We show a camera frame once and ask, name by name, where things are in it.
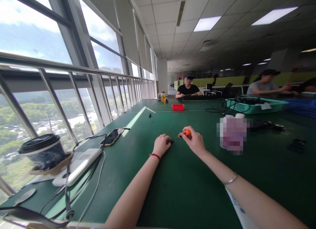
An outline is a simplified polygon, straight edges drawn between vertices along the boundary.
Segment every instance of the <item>orange screwdriver handle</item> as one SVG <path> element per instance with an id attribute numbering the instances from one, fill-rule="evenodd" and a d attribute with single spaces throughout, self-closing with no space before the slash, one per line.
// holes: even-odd
<path id="1" fill-rule="evenodd" d="M 187 130 L 184 130 L 183 133 L 184 133 L 186 136 L 188 136 L 188 135 L 191 134 L 191 131 L 187 129 Z"/>

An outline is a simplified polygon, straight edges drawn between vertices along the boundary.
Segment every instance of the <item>green plastic basket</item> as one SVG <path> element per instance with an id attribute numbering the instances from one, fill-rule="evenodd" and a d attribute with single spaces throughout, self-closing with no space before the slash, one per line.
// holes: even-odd
<path id="1" fill-rule="evenodd" d="M 244 103 L 235 103 L 235 99 L 226 99 L 227 100 L 227 106 L 230 106 L 231 109 L 234 109 L 237 112 L 243 112 L 244 114 L 263 114 L 263 113 L 272 113 L 272 112 L 278 112 L 282 110 L 285 105 L 288 104 L 286 101 L 282 100 L 272 100 L 272 99 L 266 99 L 266 98 L 260 98 L 261 100 L 266 100 L 269 102 L 272 109 L 266 109 L 262 110 L 261 105 L 248 105 Z"/>

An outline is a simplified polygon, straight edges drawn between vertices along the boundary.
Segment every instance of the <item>green workbench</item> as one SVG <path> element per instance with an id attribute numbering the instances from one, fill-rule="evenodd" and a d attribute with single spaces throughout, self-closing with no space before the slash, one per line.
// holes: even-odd
<path id="1" fill-rule="evenodd" d="M 261 115 L 247 115 L 272 121 L 286 127 L 286 131 L 259 130 L 247 135 L 243 156 L 234 156 L 219 145 L 216 123 L 218 113 L 205 112 L 213 100 L 169 103 L 142 100 L 110 123 L 97 135 L 114 128 L 131 127 L 111 147 L 105 148 L 105 165 L 96 195 L 82 219 L 83 225 L 103 224 L 128 184 L 152 152 L 154 140 L 160 134 L 175 138 L 184 126 L 191 125 L 204 138 L 209 152 L 239 175 L 272 197 L 307 226 L 315 226 L 315 160 L 316 120 L 286 111 Z M 184 112 L 173 112 L 172 104 L 185 104 Z M 287 149 L 294 138 L 307 141 L 303 155 Z M 102 137 L 90 139 L 77 151 L 98 148 Z M 73 222 L 79 220 L 92 196 L 100 170 L 73 202 Z M 72 195 L 84 177 L 72 187 Z M 56 191 L 51 181 L 28 185 L 2 206 L 11 206 L 23 192 L 35 187 L 36 194 L 21 205 L 35 211 Z M 65 206 L 60 194 L 43 211 L 50 217 Z M 138 226 L 159 228 L 241 228 L 233 204 L 221 182 L 189 149 L 183 139 L 176 139 L 162 157 L 152 179 Z"/>

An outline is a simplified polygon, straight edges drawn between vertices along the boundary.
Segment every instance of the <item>sky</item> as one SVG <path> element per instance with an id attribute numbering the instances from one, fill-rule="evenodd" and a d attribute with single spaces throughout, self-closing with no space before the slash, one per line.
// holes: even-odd
<path id="1" fill-rule="evenodd" d="M 51 9 L 48 0 L 37 1 Z M 80 3 L 89 34 L 119 52 L 116 33 L 82 0 Z M 17 0 L 0 0 L 0 14 L 0 52 L 72 64 L 57 22 Z M 123 73 L 119 56 L 92 44 L 99 68 L 119 68 Z"/>

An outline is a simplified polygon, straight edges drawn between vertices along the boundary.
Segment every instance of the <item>red plastic container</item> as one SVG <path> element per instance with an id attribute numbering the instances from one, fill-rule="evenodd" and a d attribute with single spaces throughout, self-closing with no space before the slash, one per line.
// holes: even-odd
<path id="1" fill-rule="evenodd" d="M 184 111 L 184 105 L 172 105 L 172 110 L 173 111 Z"/>

